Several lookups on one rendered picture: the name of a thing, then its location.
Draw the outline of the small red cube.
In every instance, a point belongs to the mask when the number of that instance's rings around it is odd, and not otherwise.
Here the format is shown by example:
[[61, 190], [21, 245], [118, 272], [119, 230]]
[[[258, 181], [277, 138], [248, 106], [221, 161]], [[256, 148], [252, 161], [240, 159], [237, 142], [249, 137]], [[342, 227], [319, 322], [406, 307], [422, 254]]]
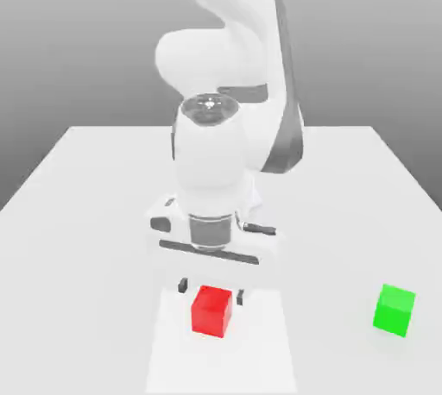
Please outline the small red cube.
[[191, 306], [192, 331], [224, 338], [232, 314], [232, 292], [202, 285]]

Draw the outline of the small green cube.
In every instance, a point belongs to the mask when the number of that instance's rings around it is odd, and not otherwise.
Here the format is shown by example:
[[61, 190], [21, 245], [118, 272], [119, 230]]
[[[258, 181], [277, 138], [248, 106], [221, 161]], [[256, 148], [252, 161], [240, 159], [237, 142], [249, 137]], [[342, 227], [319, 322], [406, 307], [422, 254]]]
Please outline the small green cube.
[[405, 338], [414, 309], [416, 294], [384, 284], [376, 302], [373, 326]]

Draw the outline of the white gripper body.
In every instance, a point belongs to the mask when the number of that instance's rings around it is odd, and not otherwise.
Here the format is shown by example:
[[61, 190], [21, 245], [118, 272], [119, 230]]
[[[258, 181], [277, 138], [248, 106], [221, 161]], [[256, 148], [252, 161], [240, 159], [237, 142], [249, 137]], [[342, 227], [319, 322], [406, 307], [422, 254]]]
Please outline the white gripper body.
[[157, 231], [146, 234], [148, 265], [160, 286], [172, 289], [181, 279], [191, 287], [275, 289], [279, 285], [281, 236], [240, 232], [222, 251], [201, 252], [182, 247]]

